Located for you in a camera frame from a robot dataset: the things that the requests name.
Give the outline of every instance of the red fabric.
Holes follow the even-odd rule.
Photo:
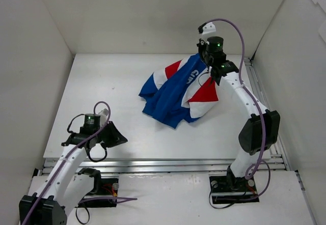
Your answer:
[[[214,102],[218,101],[218,95],[215,89],[215,82],[211,83],[212,78],[208,80],[198,89],[189,102]]]
[[[178,70],[181,61],[177,61],[165,68],[165,74],[167,78],[170,79]]]

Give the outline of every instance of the white table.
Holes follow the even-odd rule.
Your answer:
[[[34,177],[29,195],[46,180]],[[266,185],[267,172],[255,175],[258,192]],[[237,204],[223,210],[209,206],[207,173],[120,176],[119,196],[138,198],[116,208],[92,208],[88,225],[313,225],[295,172],[272,172],[270,186],[259,203]],[[84,209],[79,218],[87,220]],[[75,211],[69,225],[79,225]]]
[[[106,101],[111,120],[128,143],[108,151],[115,160],[234,159],[238,134],[246,119],[228,94],[218,91],[219,102],[197,122],[183,121],[176,130],[142,113],[145,101],[138,94],[153,71],[166,67],[186,54],[77,54],[48,140],[45,158],[59,158],[69,134],[67,125],[80,113],[92,113],[97,101]],[[239,55],[227,59],[239,66]],[[250,85],[244,67],[242,77]],[[78,131],[83,117],[71,127]],[[100,146],[91,155],[103,156]],[[264,158],[270,158],[268,151]]]

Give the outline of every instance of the white wall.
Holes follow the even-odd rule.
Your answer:
[[[326,13],[312,0],[285,0],[255,58],[280,135],[319,224],[326,221]]]
[[[282,0],[44,0],[73,53],[195,53],[197,28],[228,18],[251,56]],[[238,34],[219,24],[225,52],[241,54]]]
[[[71,64],[42,0],[0,0],[1,224],[18,223],[18,204],[42,163]]]

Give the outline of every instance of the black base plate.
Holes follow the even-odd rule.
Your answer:
[[[218,183],[218,186],[216,188],[210,187],[212,191],[211,198],[213,204],[229,204],[232,202],[224,199],[239,199],[237,203],[259,202],[259,198],[256,198],[251,201],[242,201],[242,199],[248,199],[253,197],[252,191],[246,185],[248,181],[245,179],[236,184],[236,190],[232,190],[230,188],[226,176],[211,176],[209,177],[209,182],[212,183],[212,181],[217,181]],[[255,194],[257,194],[256,185],[254,185],[252,189],[255,191]]]
[[[117,178],[101,178],[102,180],[102,187],[96,193],[88,193],[86,196],[112,196],[112,194],[107,191],[106,189],[111,189],[111,187],[107,187],[107,184],[113,185],[114,183],[119,183],[119,179]],[[97,201],[88,201],[85,202],[78,207],[87,207],[87,208],[101,208],[101,207],[116,207],[117,204],[115,203],[117,200],[97,200]]]

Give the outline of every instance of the jersey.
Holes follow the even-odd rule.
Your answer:
[[[212,81],[198,54],[155,71],[139,96],[146,100],[143,112],[176,128],[181,120],[194,122],[217,102],[217,84]]]

